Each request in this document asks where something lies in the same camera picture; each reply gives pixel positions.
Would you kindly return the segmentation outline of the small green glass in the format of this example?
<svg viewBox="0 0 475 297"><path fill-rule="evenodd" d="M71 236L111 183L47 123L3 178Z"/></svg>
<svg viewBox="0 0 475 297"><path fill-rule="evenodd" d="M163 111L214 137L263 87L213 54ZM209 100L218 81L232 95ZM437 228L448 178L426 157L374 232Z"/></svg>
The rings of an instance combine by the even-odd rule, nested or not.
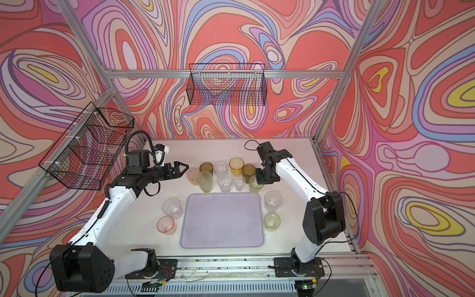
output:
<svg viewBox="0 0 475 297"><path fill-rule="evenodd" d="M259 184L257 182L256 176L255 175L251 176L250 179L249 179L249 190L250 190L250 192L257 194L261 191L262 188L263 188L263 184Z"/></svg>

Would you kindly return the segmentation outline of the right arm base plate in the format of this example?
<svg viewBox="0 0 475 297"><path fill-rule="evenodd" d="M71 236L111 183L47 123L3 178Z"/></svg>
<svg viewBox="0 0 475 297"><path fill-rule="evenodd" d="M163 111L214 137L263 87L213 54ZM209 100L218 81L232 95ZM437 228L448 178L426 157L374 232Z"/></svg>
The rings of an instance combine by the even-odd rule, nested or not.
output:
<svg viewBox="0 0 475 297"><path fill-rule="evenodd" d="M320 279L325 275L321 259L315 258L302 263L297 257L275 257L270 266L277 277L314 277Z"/></svg>

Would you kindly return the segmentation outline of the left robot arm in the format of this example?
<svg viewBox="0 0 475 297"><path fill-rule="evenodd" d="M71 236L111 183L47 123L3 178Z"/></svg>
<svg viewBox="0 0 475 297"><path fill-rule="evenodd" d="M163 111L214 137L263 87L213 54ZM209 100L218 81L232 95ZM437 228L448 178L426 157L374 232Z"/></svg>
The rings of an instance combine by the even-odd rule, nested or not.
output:
<svg viewBox="0 0 475 297"><path fill-rule="evenodd" d="M113 280L139 274L153 277L159 270L155 250L137 248L110 257L106 245L126 210L149 184L178 179L188 165L175 161L150 168L125 168L105 186L106 198L85 226L65 245L49 254L56 288L61 292L102 293Z"/></svg>

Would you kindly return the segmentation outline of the yellow smooth cup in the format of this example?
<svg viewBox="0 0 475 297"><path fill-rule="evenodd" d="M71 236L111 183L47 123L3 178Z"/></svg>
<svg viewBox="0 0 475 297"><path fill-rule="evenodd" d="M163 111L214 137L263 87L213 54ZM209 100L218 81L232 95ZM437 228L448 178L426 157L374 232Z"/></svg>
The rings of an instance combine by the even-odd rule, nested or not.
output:
<svg viewBox="0 0 475 297"><path fill-rule="evenodd" d="M234 177L242 175L242 168L244 166L244 161L242 158L235 157L229 161L230 172Z"/></svg>

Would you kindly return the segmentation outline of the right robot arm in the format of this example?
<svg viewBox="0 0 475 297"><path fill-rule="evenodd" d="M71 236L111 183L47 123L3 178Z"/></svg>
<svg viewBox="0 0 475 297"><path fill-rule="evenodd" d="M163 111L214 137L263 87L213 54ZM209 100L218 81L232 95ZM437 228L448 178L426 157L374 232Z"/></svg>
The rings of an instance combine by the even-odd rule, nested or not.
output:
<svg viewBox="0 0 475 297"><path fill-rule="evenodd" d="M300 264L313 261L325 244L346 229L343 197L317 184L287 150L275 150L270 142L263 142L257 146L257 153L261 159L261 167L256 169L257 183L273 184L283 179L306 203L304 237L291 254Z"/></svg>

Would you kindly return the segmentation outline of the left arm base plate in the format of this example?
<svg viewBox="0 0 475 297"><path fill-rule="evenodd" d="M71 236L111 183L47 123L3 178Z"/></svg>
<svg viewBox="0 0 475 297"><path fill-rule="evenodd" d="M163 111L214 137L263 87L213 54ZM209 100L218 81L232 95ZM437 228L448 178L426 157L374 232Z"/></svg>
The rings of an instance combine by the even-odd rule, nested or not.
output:
<svg viewBox="0 0 475 297"><path fill-rule="evenodd" d="M146 268L129 273L127 280L171 280L175 278L177 259L158 259L156 264L147 265Z"/></svg>

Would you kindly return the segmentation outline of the olive amber textured cup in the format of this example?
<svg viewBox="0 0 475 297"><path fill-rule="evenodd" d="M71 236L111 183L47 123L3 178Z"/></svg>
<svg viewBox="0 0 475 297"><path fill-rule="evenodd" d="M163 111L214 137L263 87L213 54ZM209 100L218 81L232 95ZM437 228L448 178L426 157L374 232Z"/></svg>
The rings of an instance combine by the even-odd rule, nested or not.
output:
<svg viewBox="0 0 475 297"><path fill-rule="evenodd" d="M242 167L242 176L245 179L245 182L248 184L251 177L256 174L256 167L253 164L245 164Z"/></svg>

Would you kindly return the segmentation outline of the pale green textured cup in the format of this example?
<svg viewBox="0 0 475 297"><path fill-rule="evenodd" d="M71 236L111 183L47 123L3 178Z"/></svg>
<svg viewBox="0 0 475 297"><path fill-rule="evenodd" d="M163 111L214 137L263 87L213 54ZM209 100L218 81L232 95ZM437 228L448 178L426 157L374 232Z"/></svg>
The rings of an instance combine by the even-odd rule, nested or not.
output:
<svg viewBox="0 0 475 297"><path fill-rule="evenodd" d="M281 225L280 216L274 212L266 214L263 219L263 225L267 231L277 230Z"/></svg>

